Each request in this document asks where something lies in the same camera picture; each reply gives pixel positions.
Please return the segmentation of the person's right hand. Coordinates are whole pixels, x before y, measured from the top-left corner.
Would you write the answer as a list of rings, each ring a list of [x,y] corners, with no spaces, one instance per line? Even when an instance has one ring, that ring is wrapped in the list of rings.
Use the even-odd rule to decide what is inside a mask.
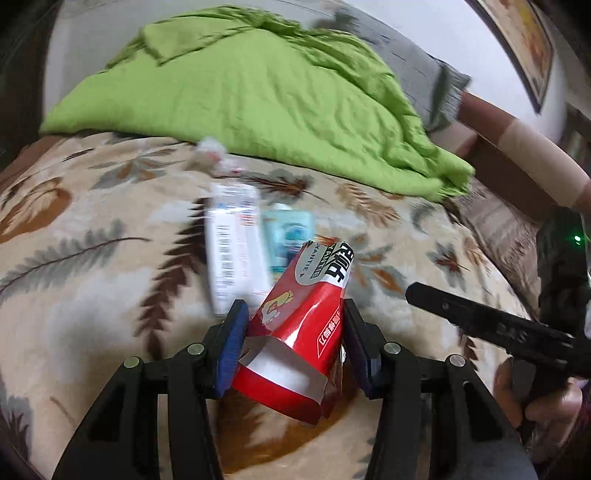
[[[566,387],[522,407],[513,391],[512,368],[512,358],[498,367],[493,394],[514,428],[524,419],[538,428],[537,437],[530,445],[530,456],[533,463],[542,463],[556,457],[566,445],[583,405],[583,392],[570,380]]]

